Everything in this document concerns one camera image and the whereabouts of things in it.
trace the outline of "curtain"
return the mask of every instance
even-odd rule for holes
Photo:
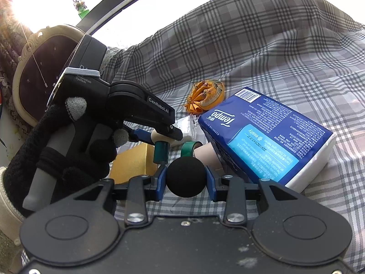
[[[3,105],[19,127],[19,134],[26,138],[31,126],[17,113],[12,99],[12,82],[18,57],[32,31],[16,19],[11,6],[12,0],[0,0],[0,83]]]

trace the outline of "plaid bedsheet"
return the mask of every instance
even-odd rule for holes
[[[212,0],[126,50],[111,50],[103,78],[132,80],[173,106],[176,119],[194,82],[214,78],[231,96],[249,86],[338,135],[329,163],[304,194],[353,228],[345,261],[365,266],[365,29],[325,0]],[[179,156],[173,148],[170,160]],[[218,214],[207,191],[166,191],[152,214]],[[257,216],[249,203],[249,217]],[[123,205],[116,218],[123,218]]]

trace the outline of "orange fabric pouch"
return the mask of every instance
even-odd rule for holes
[[[199,114],[210,110],[224,100],[224,84],[218,80],[203,80],[194,84],[185,108],[187,112]]]

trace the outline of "tissue pack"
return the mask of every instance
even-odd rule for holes
[[[215,151],[237,175],[270,178],[297,192],[328,162],[336,134],[245,87],[198,120]]]

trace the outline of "gloved hand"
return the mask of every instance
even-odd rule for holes
[[[43,148],[53,133],[78,120],[85,110],[86,101],[79,97],[67,99],[62,106],[50,106],[4,172],[3,186],[7,197],[24,217],[32,213],[22,205]],[[94,141],[90,145],[89,155],[79,153],[66,158],[65,168],[59,172],[51,203],[105,178],[109,173],[109,163],[116,158],[116,148],[127,141],[127,132],[116,130],[111,140]]]

